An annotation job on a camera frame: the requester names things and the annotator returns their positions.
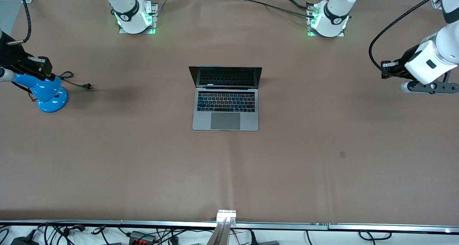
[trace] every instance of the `laptop key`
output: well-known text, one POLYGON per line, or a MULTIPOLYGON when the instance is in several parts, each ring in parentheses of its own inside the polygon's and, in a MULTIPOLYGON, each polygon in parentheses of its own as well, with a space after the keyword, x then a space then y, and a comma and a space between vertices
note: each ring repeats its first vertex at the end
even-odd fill
POLYGON ((215 111, 231 112, 231 111, 234 111, 234 109, 231 109, 231 108, 215 108, 215 111))

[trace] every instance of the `blue lamp base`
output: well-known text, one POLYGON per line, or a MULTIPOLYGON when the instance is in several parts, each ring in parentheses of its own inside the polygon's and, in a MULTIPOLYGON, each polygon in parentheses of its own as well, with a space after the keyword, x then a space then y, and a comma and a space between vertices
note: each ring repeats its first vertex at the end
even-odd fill
POLYGON ((47 101, 46 103, 37 100, 37 106, 41 111, 44 112, 56 112, 62 108, 64 108, 65 104, 68 101, 68 93, 65 88, 60 87, 59 91, 57 92, 56 96, 51 98, 51 100, 47 101))

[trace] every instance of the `black band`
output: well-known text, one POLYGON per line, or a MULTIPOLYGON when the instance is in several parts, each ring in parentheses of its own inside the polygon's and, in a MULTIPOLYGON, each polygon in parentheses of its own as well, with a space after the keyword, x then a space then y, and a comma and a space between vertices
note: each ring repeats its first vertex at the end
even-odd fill
POLYGON ((445 12, 443 6, 441 6, 441 9, 443 10, 443 18, 445 18, 446 23, 450 24, 459 20, 459 8, 456 8, 449 13, 445 12))
POLYGON ((347 18, 347 16, 349 15, 349 13, 347 13, 347 14, 345 14, 343 16, 334 15, 333 13, 330 12, 330 10, 328 10, 328 3, 326 3, 325 6, 323 7, 323 11, 325 12, 325 16, 328 19, 330 19, 331 24, 333 24, 333 25, 338 25, 338 24, 342 23, 347 18))
POLYGON ((134 7, 125 12, 125 13, 120 13, 118 11, 115 11, 115 14, 122 20, 122 21, 125 21, 125 22, 129 22, 131 21, 131 18, 136 15, 136 13, 139 11, 139 2, 136 0, 136 4, 134 5, 134 7))

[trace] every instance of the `metal frame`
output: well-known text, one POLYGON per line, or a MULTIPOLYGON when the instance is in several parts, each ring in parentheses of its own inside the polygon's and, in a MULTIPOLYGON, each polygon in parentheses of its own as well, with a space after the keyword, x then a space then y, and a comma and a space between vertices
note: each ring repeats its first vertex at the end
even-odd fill
MULTIPOLYGON (((217 226, 213 222, 181 222, 181 221, 136 221, 136 220, 0 220, 0 225, 39 225, 53 222, 62 225, 85 224, 87 226, 107 225, 108 227, 182 227, 207 228, 217 226)), ((299 223, 299 222, 236 222, 234 229, 277 229, 277 230, 310 230, 310 231, 394 231, 394 232, 436 232, 443 234, 459 234, 459 226, 444 225, 408 225, 408 224, 371 224, 371 223, 299 223)))

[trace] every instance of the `black adapter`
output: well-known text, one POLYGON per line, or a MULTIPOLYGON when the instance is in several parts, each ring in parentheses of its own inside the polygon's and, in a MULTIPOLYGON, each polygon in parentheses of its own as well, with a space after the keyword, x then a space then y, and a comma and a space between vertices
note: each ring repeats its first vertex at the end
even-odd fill
POLYGON ((38 245, 38 242, 28 240, 26 237, 18 237, 14 238, 14 240, 11 242, 11 245, 38 245))

